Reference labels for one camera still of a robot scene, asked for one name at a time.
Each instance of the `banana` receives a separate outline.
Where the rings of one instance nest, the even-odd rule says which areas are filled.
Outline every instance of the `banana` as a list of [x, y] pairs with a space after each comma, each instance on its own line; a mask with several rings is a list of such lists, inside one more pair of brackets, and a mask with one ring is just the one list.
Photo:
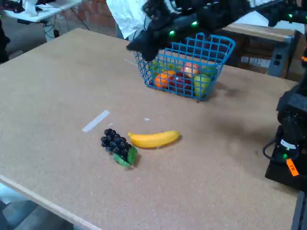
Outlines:
[[180, 137], [178, 131], [167, 131], [150, 135], [128, 133], [133, 145], [140, 148], [155, 148], [169, 144]]

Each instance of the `floor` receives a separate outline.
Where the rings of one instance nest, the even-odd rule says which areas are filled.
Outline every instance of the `floor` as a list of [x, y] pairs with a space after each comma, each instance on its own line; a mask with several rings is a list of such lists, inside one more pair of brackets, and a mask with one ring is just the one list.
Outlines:
[[[10, 59], [27, 52], [46, 42], [42, 25], [32, 23], [29, 25], [17, 23], [16, 19], [3, 17], [3, 29], [11, 42], [7, 46]], [[91, 31], [116, 36], [116, 31], [87, 23]], [[68, 25], [63, 16], [56, 18], [55, 26], [60, 34], [66, 33], [74, 28], [85, 28], [80, 21], [69, 21]], [[10, 203], [3, 211], [4, 216], [15, 230], [73, 230], [70, 223], [59, 216], [49, 212], [41, 206], [20, 201]]]
[[[6, 36], [11, 39], [11, 42], [7, 46], [7, 52], [9, 55], [19, 51], [29, 51], [46, 42], [45, 33], [41, 24], [20, 24], [17, 23], [16, 19], [7, 17], [3, 17], [2, 22]], [[59, 30], [60, 35], [66, 33], [68, 30], [75, 28], [86, 29], [86, 27], [80, 21], [69, 21], [67, 25], [63, 16], [58, 16], [55, 22], [55, 28]], [[86, 25], [91, 31], [110, 36], [116, 36], [115, 29], [110, 29], [90, 23], [86, 23]]]

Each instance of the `basket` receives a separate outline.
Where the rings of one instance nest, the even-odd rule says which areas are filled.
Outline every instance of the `basket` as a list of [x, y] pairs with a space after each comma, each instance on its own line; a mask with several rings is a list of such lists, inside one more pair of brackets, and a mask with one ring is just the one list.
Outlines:
[[230, 38], [199, 33], [195, 39], [186, 38], [185, 43], [173, 42], [151, 62], [138, 52], [135, 57], [149, 88], [205, 100], [235, 46]]

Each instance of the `orange label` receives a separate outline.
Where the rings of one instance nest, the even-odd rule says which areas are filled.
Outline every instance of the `orange label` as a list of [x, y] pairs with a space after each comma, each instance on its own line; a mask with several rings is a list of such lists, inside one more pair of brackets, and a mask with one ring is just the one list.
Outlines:
[[296, 167], [295, 167], [295, 165], [294, 165], [294, 163], [291, 159], [287, 159], [287, 165], [290, 169], [292, 176], [298, 176], [299, 175], [298, 171], [297, 171], [297, 169], [296, 169]]

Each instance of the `apple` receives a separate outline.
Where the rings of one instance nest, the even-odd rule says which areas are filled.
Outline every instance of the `apple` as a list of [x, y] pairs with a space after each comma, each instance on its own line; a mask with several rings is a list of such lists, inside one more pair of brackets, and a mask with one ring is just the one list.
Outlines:
[[197, 97], [204, 97], [206, 94], [206, 89], [209, 87], [211, 78], [204, 74], [196, 75], [193, 80], [194, 93]]
[[200, 73], [200, 66], [197, 64], [192, 64], [191, 62], [186, 62], [181, 71], [186, 73], [190, 78], [193, 78], [195, 74]]
[[208, 66], [201, 69], [201, 75], [206, 75], [208, 77], [214, 77], [217, 72], [218, 71], [214, 66]]
[[176, 72], [170, 77], [169, 85], [171, 91], [176, 91], [177, 88], [179, 93], [192, 95], [192, 80], [186, 73]]

